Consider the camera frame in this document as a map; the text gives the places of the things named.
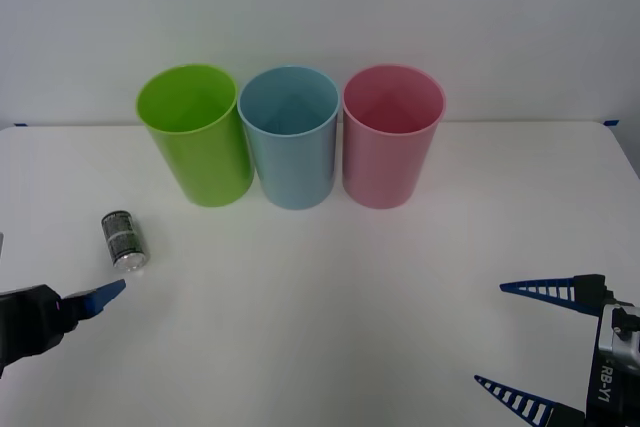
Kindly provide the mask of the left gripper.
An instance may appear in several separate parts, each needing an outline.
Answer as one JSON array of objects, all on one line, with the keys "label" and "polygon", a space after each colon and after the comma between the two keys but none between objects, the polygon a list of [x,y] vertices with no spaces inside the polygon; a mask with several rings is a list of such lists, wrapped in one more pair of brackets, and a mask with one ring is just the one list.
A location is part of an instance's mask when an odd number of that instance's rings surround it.
[{"label": "left gripper", "polygon": [[79,321],[100,314],[126,288],[124,279],[61,298],[46,285],[1,294],[1,372],[57,346]]}]

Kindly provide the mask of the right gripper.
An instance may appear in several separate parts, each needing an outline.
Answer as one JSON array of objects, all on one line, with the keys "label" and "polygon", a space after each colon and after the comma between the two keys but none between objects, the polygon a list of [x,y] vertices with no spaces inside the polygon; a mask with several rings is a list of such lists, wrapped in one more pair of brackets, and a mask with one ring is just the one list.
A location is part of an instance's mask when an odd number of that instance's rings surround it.
[{"label": "right gripper", "polygon": [[[501,284],[500,290],[594,317],[600,315],[608,298],[605,276],[600,274],[508,282]],[[585,414],[479,375],[474,380],[529,426],[639,425],[639,377],[618,369],[600,354],[593,356]]]}]

